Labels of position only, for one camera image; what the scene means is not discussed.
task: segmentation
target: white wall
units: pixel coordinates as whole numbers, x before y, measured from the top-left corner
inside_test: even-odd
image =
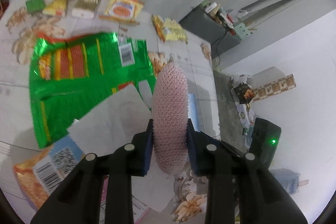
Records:
[[[221,54],[220,68],[228,72],[234,71],[236,67],[240,66],[239,62],[241,60],[299,30],[334,9],[336,9],[336,0],[300,0],[295,2],[289,8],[258,25],[258,30],[252,36]]]
[[[226,70],[253,75],[275,66],[294,75],[296,88],[255,102],[252,109],[282,128],[271,168],[309,179],[293,195],[309,223],[336,190],[335,25],[336,10]]]

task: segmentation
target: white container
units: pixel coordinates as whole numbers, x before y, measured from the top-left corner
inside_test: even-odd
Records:
[[[210,4],[208,7],[205,8],[205,12],[207,14],[209,14],[213,9],[215,9],[217,7],[217,3],[213,2],[212,4]]]

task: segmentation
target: snack bag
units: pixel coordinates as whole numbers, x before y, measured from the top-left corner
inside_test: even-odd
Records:
[[[65,17],[68,6],[68,0],[53,0],[52,3],[43,9],[42,13],[50,16]]]
[[[83,151],[66,136],[37,156],[14,165],[13,171],[21,189],[39,209],[83,157]]]
[[[45,8],[44,0],[27,0],[26,8],[29,14],[37,13]]]
[[[77,0],[72,9],[72,16],[91,19],[95,16],[95,11],[101,0]]]
[[[36,140],[44,148],[67,135],[74,119],[127,85],[155,75],[145,40],[98,33],[61,40],[40,34],[31,59],[30,101]]]
[[[165,41],[181,40],[188,43],[185,30],[175,20],[152,15],[152,22],[160,39]]]
[[[110,19],[122,23],[135,23],[135,18],[139,15],[144,2],[140,0],[110,0],[103,19]]]

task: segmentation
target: white sheet of paper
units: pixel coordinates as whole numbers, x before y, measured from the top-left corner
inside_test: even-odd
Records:
[[[85,154],[104,156],[130,143],[136,133],[146,130],[152,117],[133,85],[108,97],[79,122],[68,128],[70,137]],[[132,194],[150,208],[160,212],[173,198],[174,177],[157,166],[154,152],[145,177],[132,177]]]

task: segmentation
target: orange snack bag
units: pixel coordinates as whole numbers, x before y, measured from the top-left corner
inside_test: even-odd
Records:
[[[144,2],[140,0],[110,0],[104,18],[133,23],[143,6]]]

